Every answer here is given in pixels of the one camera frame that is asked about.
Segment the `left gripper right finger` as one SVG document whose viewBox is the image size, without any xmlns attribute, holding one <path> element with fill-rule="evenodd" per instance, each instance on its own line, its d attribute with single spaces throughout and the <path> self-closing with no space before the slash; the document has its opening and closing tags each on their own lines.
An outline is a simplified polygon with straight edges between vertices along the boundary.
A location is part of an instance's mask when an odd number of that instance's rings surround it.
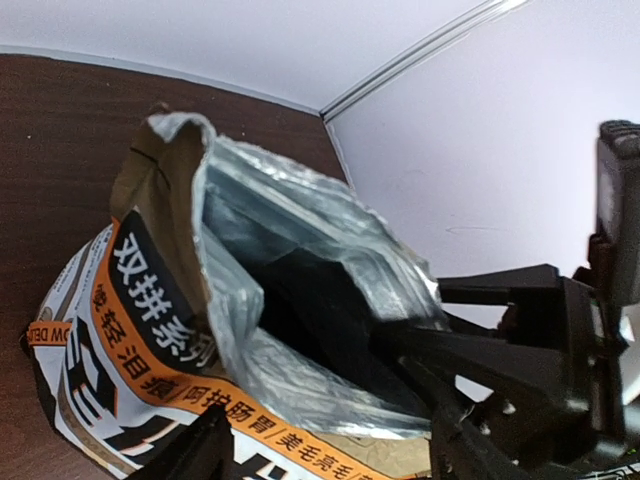
<svg viewBox="0 0 640 480">
<path fill-rule="evenodd" d="M 440 404 L 431 421 L 432 479 L 516 480 L 530 475 L 516 466 L 455 406 Z"/>
</svg>

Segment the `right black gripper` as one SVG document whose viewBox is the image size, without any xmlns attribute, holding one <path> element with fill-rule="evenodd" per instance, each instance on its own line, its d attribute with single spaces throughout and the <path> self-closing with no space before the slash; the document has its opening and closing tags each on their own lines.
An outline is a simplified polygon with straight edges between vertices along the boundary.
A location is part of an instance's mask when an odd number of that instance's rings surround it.
<svg viewBox="0 0 640 480">
<path fill-rule="evenodd" d="M 453 332 L 379 326 L 379 358 L 426 405 L 455 376 L 487 387 L 466 418 L 529 479 L 572 479 L 627 459 L 621 337 L 592 289 L 541 264 L 439 278 L 443 303 L 501 306 L 496 327 L 461 318 Z"/>
</svg>

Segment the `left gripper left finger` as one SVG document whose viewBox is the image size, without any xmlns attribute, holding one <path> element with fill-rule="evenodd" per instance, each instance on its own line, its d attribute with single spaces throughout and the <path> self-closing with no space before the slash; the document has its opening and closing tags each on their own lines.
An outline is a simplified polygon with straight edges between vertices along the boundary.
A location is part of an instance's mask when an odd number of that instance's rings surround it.
<svg viewBox="0 0 640 480">
<path fill-rule="evenodd" d="M 229 479 L 234 438 L 222 406 L 211 406 L 129 480 Z"/>
</svg>

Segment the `brown dog food bag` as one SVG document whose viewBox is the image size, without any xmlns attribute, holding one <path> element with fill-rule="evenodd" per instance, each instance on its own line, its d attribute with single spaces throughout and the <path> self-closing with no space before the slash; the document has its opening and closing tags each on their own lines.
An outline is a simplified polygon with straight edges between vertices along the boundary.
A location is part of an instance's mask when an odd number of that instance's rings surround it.
<svg viewBox="0 0 640 480">
<path fill-rule="evenodd" d="M 405 479 L 431 470 L 423 403 L 368 348 L 375 324 L 444 330 L 427 262 L 342 181 L 156 111 L 111 222 L 27 330 L 52 426 L 118 479 L 221 425 L 185 479 Z"/>
</svg>

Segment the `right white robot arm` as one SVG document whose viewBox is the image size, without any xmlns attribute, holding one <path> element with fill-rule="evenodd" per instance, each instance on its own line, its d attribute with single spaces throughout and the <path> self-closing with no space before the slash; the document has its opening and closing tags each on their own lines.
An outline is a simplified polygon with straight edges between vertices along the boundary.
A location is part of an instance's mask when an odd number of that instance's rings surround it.
<svg viewBox="0 0 640 480">
<path fill-rule="evenodd" d="M 371 350 L 426 404 L 435 479 L 639 474 L 639 330 L 596 277 L 549 265 L 444 278 L 449 304 L 501 306 L 496 328 L 452 317 L 377 326 Z"/>
</svg>

